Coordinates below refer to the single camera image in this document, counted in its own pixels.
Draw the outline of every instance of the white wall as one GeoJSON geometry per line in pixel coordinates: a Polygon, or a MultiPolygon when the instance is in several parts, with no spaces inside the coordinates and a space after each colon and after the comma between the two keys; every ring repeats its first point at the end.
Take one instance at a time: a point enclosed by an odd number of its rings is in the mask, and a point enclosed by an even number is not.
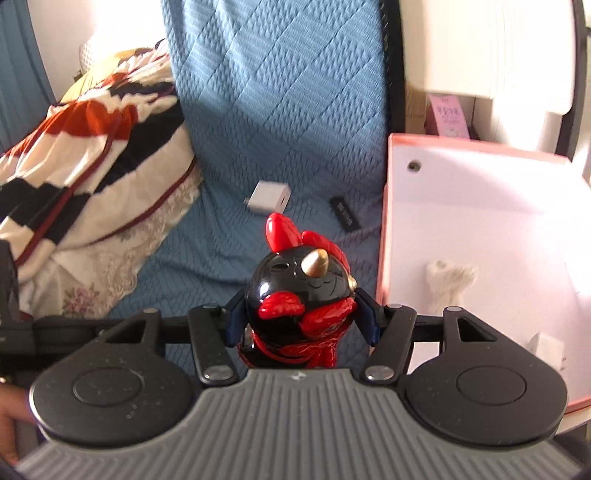
{"type": "Polygon", "coordinates": [[[160,0],[28,0],[33,30],[57,99],[80,70],[79,47],[94,33],[104,53],[152,47],[164,38],[160,0]]]}

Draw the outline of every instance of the blue quilted fabric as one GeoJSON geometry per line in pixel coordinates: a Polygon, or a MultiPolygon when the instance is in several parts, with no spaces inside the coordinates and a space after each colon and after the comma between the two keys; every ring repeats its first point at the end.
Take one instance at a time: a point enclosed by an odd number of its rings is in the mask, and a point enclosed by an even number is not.
{"type": "MultiPolygon", "coordinates": [[[[265,218],[243,204],[259,180],[288,183],[285,214],[334,240],[375,292],[388,133],[379,0],[164,0],[163,10],[203,190],[111,315],[226,303],[268,253],[265,218]],[[361,230],[343,232],[337,195],[361,230]]],[[[358,369],[366,352],[353,325],[339,364],[358,369]]],[[[193,368],[188,346],[167,355],[193,368]]]]}

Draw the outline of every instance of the figurine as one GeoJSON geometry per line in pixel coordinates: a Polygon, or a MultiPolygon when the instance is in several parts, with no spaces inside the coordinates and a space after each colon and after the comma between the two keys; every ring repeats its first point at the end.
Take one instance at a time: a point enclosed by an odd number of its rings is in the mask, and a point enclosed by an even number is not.
{"type": "Polygon", "coordinates": [[[250,367],[331,368],[336,346],[352,323],[357,282],[344,253],[325,237],[300,234],[289,218],[272,213],[266,237],[271,252],[245,292],[250,367]]]}

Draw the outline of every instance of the hole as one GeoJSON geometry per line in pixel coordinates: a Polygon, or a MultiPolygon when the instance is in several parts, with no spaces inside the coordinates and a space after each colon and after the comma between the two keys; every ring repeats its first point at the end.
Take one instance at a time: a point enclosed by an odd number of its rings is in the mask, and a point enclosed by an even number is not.
{"type": "Polygon", "coordinates": [[[418,160],[413,160],[411,162],[408,163],[408,169],[409,171],[419,171],[421,170],[421,162],[419,162],[418,160]]]}
{"type": "Polygon", "coordinates": [[[496,340],[490,333],[465,318],[458,318],[457,328],[460,330],[462,342],[494,342],[496,340]]]}
{"type": "Polygon", "coordinates": [[[120,332],[113,333],[106,343],[141,343],[146,329],[145,320],[138,319],[120,332]]]}
{"type": "Polygon", "coordinates": [[[289,268],[289,265],[286,263],[278,263],[275,264],[271,267],[271,271],[273,273],[278,273],[278,272],[283,272],[284,270],[287,270],[287,268],[289,268]]]}

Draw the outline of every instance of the power adapter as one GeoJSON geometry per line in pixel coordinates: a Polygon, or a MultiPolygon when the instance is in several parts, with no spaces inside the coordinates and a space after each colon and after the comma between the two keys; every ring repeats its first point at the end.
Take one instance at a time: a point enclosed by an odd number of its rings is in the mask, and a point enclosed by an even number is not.
{"type": "Polygon", "coordinates": [[[275,181],[259,181],[255,191],[244,203],[255,213],[268,215],[269,213],[283,213],[291,196],[291,190],[287,183],[275,181]]]}

